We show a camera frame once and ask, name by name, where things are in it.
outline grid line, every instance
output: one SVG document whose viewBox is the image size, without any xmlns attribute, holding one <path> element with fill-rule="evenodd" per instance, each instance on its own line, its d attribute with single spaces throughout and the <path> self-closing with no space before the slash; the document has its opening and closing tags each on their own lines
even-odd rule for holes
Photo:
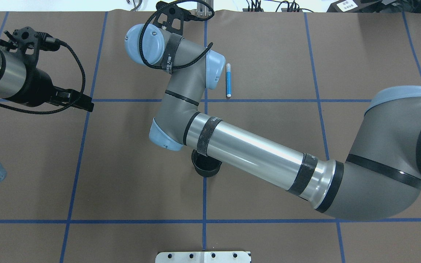
<svg viewBox="0 0 421 263">
<path fill-rule="evenodd" d="M 326 160 L 329 160 L 329 148 L 327 147 L 326 129 L 324 127 L 324 119 L 323 119 L 322 108 L 321 108 L 321 97 L 319 96 L 318 78 L 316 77 L 316 67 L 314 65 L 313 49 L 311 46 L 310 27 L 308 25 L 308 16 L 306 15 L 306 13 L 303 13 L 303 16 L 304 16 L 304 23 L 305 23 L 305 28 L 306 28 L 306 38 L 308 40 L 308 49 L 310 52 L 311 69 L 313 71 L 314 89 L 316 91 L 316 99 L 318 102 L 319 122 L 321 124 L 321 132 L 323 135 L 324 152 L 326 154 Z M 337 228 L 337 239 L 339 240 L 339 252 L 341 253 L 341 261 L 342 263 L 345 263 L 344 242 L 342 241 L 341 225 L 338 219 L 335 219 L 335 221 L 336 221 L 336 228 Z"/>
<path fill-rule="evenodd" d="M 304 24 L 306 28 L 306 38 L 308 40 L 308 49 L 310 52 L 311 70 L 313 72 L 314 90 L 316 91 L 316 102 L 318 103 L 319 121 L 321 122 L 321 132 L 323 135 L 324 153 L 326 154 L 326 160 L 329 160 L 329 150 L 327 148 L 326 129 L 324 128 L 324 119 L 323 119 L 323 113 L 322 113 L 322 108 L 321 108 L 321 98 L 319 96 L 319 89 L 318 89 L 318 78 L 316 77 L 316 68 L 314 66 L 313 49 L 311 46 L 310 27 L 308 25 L 308 17 L 306 13 L 303 13 L 303 16 L 304 16 Z"/>
<path fill-rule="evenodd" d="M 94 70 L 94 77 L 93 77 L 93 80 L 92 80 L 92 88 L 90 90 L 90 97 L 92 97 L 94 95 L 95 81 L 97 79 L 98 65 L 100 63 L 100 55 L 102 53 L 102 44 L 103 44 L 103 37 L 105 35 L 105 27 L 107 25 L 107 18 L 108 18 L 108 12 L 105 12 L 105 16 L 103 17 L 102 34 L 100 36 L 100 43 L 99 43 L 98 52 L 97 52 L 97 61 L 95 62 L 95 70 Z M 79 158 L 77 160 L 77 167 L 76 167 L 76 173 L 75 173 L 75 177 L 74 177 L 74 183 L 72 185 L 71 201 L 70 201 L 70 204 L 69 204 L 69 211 L 68 211 L 68 215 L 67 215 L 65 234 L 64 234 L 64 238 L 63 238 L 63 246 L 62 246 L 61 255 L 60 255 L 60 263 L 63 263 L 65 252 L 66 252 L 67 239 L 68 239 L 68 235 L 69 235 L 69 226 L 71 224 L 72 208 L 74 207 L 74 199 L 75 199 L 75 196 L 76 196 L 77 181 L 79 179 L 79 171 L 80 171 L 80 164 L 82 162 L 82 154 L 84 153 L 84 145 L 85 145 L 85 141 L 86 141 L 89 117 L 90 117 L 90 112 L 87 112 L 86 120 L 85 120 L 85 123 L 84 123 L 84 130 L 83 130 L 83 133 L 82 133 L 82 140 L 80 142 Z"/>
<path fill-rule="evenodd" d="M 350 221 L 336 218 L 325 219 L 179 219 L 179 220 L 70 220 L 70 224 L 322 224 L 322 223 L 421 223 L 421 218 L 384 218 L 373 221 Z M 66 224 L 68 220 L 3 219 L 0 224 Z"/>
<path fill-rule="evenodd" d="M 418 57 L 417 57 L 416 52 L 415 52 L 414 43 L 412 42 L 412 37 L 410 36 L 409 25 L 407 23 L 406 13 L 404 13 L 404 11 L 402 12 L 402 19 L 404 20 L 404 26 L 406 27 L 407 37 L 409 39 L 409 44 L 410 44 L 410 48 L 412 50 L 412 55 L 414 55 L 414 60 L 416 61 L 418 73 L 420 74 L 420 78 L 421 78 L 420 63 L 418 62 Z"/>
<path fill-rule="evenodd" d="M 207 46 L 207 20 L 204 21 L 204 46 Z M 209 110 L 209 98 L 207 95 L 207 88 L 204 89 L 204 113 L 207 114 Z M 207 178 L 202 178 L 202 251 L 206 250 L 207 246 Z"/>
<path fill-rule="evenodd" d="M 319 99 L 322 103 L 370 103 L 369 99 Z M 94 103 L 160 103 L 162 99 L 92 99 Z M 203 99 L 202 103 L 317 103 L 317 99 Z"/>
</svg>

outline black cord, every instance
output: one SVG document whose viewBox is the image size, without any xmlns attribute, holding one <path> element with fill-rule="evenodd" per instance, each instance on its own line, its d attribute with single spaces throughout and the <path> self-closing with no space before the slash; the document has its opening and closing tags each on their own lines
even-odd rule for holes
<svg viewBox="0 0 421 263">
<path fill-rule="evenodd" d="M 144 26 L 142 27 L 142 30 L 141 30 L 141 34 L 139 35 L 139 55 L 141 55 L 141 59 L 142 59 L 142 62 L 147 66 L 147 67 L 150 67 L 150 68 L 153 68 L 153 69 L 162 69 L 162 67 L 160 67 L 160 66 L 155 66 L 155 65 L 151 65 L 146 59 L 145 59 L 145 57 L 144 57 L 144 52 L 143 52 L 143 50 L 142 50 L 142 42 L 143 42 L 143 38 L 144 38 L 144 34 L 145 34 L 145 30 L 146 30 L 146 28 L 147 28 L 147 26 L 150 24 L 150 22 L 159 14 L 159 12 L 161 12 L 162 10 L 164 10 L 165 8 L 168 8 L 168 7 L 170 7 L 171 5 L 175 5 L 175 4 L 179 4 L 179 3 L 184 3 L 184 2 L 197 2 L 197 3 L 200 3 L 200 4 L 203 4 L 203 5 L 205 5 L 207 8 L 209 8 L 209 10 L 210 10 L 210 12 L 211 12 L 211 15 L 210 16 L 208 16 L 208 17 L 206 17 L 206 18 L 200 18 L 200 17 L 197 17 L 197 21 L 206 21 L 206 20 L 209 20 L 209 19 L 211 19 L 214 15 L 215 15 L 215 12 L 214 12 L 214 9 L 208 4 L 208 3 L 206 3 L 206 2 L 204 2 L 204 1 L 202 1 L 202 0 L 177 0 L 177 1 L 174 1 L 174 2 L 170 2 L 170 3 L 168 3 L 168 4 L 166 4 L 166 5 L 163 5 L 162 7 L 160 7 L 157 11 L 155 11 L 148 19 L 147 19 L 147 21 L 145 22 L 145 24 L 144 24 Z M 200 54 L 200 55 L 198 55 L 194 60 L 192 60 L 191 62 L 189 62 L 189 63 L 187 63 L 187 64 L 185 64 L 185 65 L 179 65 L 179 66 L 173 66 L 172 67 L 172 70 L 177 70 L 177 69 L 182 69 L 182 68 L 186 68 L 186 67 L 189 67 L 189 66 L 191 66 L 191 65 L 193 65 L 194 63 L 196 63 L 197 61 L 199 61 L 202 57 L 204 57 L 205 55 L 206 55 L 206 53 L 212 48 L 212 45 L 214 45 L 214 43 L 212 43 L 212 42 L 210 42 L 209 43 L 209 45 L 204 49 L 204 51 Z"/>
<path fill-rule="evenodd" d="M 139 9 L 139 7 L 142 5 L 142 0 L 139 0 L 139 3 L 137 5 L 134 1 L 135 0 L 132 0 L 132 2 L 134 3 L 134 8 L 131 9 L 131 11 L 135 11 L 135 10 Z"/>
<path fill-rule="evenodd" d="M 82 87 L 80 88 L 79 96 L 73 102 L 69 103 L 68 105 L 64 106 L 63 108 L 59 108 L 57 110 L 50 110 L 50 111 L 23 110 L 21 108 L 15 108 L 15 107 L 12 107 L 12 106 L 7 106 L 7 105 L 2 104 L 2 103 L 0 103 L 0 107 L 6 108 L 8 110 L 14 110 L 14 111 L 22 112 L 22 113 L 46 115 L 46 114 L 53 114 L 53 113 L 57 113 L 57 112 L 61 112 L 63 110 L 66 110 L 67 108 L 71 107 L 72 105 L 74 105 L 76 102 L 78 102 L 80 100 L 80 97 L 84 94 L 84 90 L 85 90 L 85 87 L 86 87 L 86 74 L 84 72 L 84 68 L 82 67 L 82 64 L 80 63 L 80 60 L 77 57 L 74 50 L 66 42 L 60 40 L 60 45 L 62 45 L 63 47 L 65 47 L 69 50 L 69 52 L 72 54 L 72 56 L 76 60 L 77 65 L 79 66 L 79 69 L 80 69 L 80 73 L 82 74 Z"/>
<path fill-rule="evenodd" d="M 300 10 L 308 10 L 308 11 L 310 11 L 311 13 L 314 13 L 314 11 L 309 10 L 309 9 L 306 9 L 306 8 L 297 8 L 297 9 L 292 10 L 291 12 L 299 12 Z"/>
<path fill-rule="evenodd" d="M 279 10 L 279 7 L 280 7 L 283 3 L 286 3 L 286 4 L 287 4 L 287 9 L 289 9 L 289 5 L 290 5 L 290 3 L 289 3 L 288 1 L 282 1 L 282 2 L 279 2 L 279 5 L 278 5 L 278 6 L 277 6 L 277 8 L 276 8 L 276 12 Z"/>
</svg>

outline white label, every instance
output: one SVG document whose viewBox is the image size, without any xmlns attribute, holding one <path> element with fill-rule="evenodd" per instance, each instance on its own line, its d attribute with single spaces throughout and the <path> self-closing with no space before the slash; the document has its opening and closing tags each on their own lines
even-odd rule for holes
<svg viewBox="0 0 421 263">
<path fill-rule="evenodd" d="M 356 5 L 356 3 L 353 0 L 348 0 L 348 1 L 338 3 L 337 6 L 342 10 L 342 12 L 352 10 L 355 7 L 358 7 L 358 5 Z"/>
</svg>

